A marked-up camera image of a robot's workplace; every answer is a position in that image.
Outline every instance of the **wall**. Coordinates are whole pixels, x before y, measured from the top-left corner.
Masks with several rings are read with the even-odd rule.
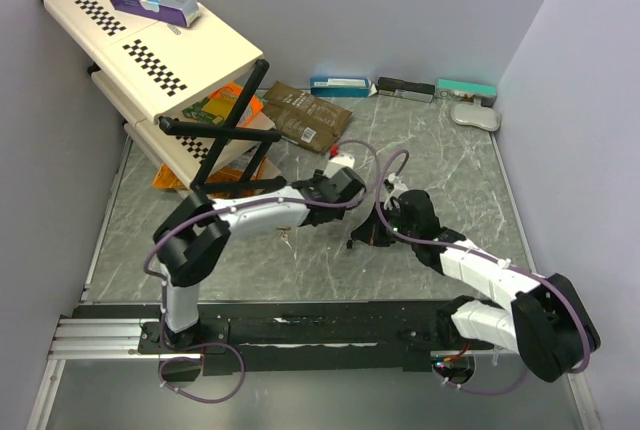
[[[13,430],[80,297],[123,138],[39,0],[0,0],[0,35],[0,427]]]
[[[497,84],[543,0],[201,0],[264,52],[267,83],[309,76]]]
[[[499,145],[539,268],[573,279],[603,347],[605,428],[640,393],[640,0],[546,0],[499,85]]]

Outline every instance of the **gray marble tabletop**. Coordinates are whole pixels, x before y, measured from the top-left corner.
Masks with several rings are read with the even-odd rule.
[[[460,127],[449,118],[450,102],[426,104],[393,97],[334,99],[353,112],[345,138],[373,144],[385,161],[406,148],[411,159],[402,177],[409,188],[429,192],[441,223],[471,238],[490,253],[526,266],[511,200],[490,135]],[[363,148],[350,145],[356,170],[367,181],[375,175]],[[308,178],[324,168],[326,156],[282,141],[269,158],[288,180]],[[134,145],[100,250],[87,300],[151,302],[159,282],[142,272],[158,225],[180,203],[173,191],[151,188],[154,165]],[[346,248],[351,230],[369,214],[371,198],[344,220],[290,232],[285,243],[277,230],[234,241],[214,273],[203,282],[201,300],[366,300],[450,299],[475,295],[463,283],[421,265],[402,244],[389,248],[356,243]]]

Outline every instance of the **tabletop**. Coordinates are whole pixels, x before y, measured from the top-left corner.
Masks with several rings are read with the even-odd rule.
[[[411,159],[402,173],[409,188],[429,192],[442,225],[453,228],[500,258],[527,267],[509,192],[491,136],[462,127],[449,117],[452,102],[423,103],[394,97],[335,98],[353,112],[344,138],[359,138],[378,149],[382,161],[406,148]],[[364,148],[349,145],[356,171],[372,182],[375,169]],[[289,142],[268,154],[289,181],[323,169],[326,155]],[[160,285],[142,272],[156,228],[181,202],[175,191],[153,189],[157,168],[132,146],[100,248],[87,300],[154,302]],[[201,300],[370,300],[451,299],[477,296],[467,285],[423,266],[408,245],[346,248],[349,233],[368,216],[372,197],[342,221],[230,242]]]

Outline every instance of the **checkered marker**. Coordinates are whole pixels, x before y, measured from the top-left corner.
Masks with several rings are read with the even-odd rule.
[[[180,79],[175,77],[173,72],[167,71],[167,66],[163,65],[159,58],[154,58],[155,54],[142,44],[142,40],[135,40],[133,45],[127,44],[122,48],[128,51],[129,55],[140,64],[140,67],[147,71],[147,75],[153,78],[153,81],[160,85],[160,88],[165,90],[170,97],[176,94],[176,90],[187,88],[184,83],[180,83]]]
[[[127,27],[116,20],[116,17],[107,12],[97,0],[73,0],[73,2],[84,10],[84,13],[89,15],[91,20],[107,32],[107,35],[110,37],[127,29]]]

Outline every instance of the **shelf top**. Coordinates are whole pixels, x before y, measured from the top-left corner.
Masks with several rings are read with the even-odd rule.
[[[200,5],[190,28],[120,12],[109,0],[44,0],[113,82],[156,123],[253,68],[262,52]]]

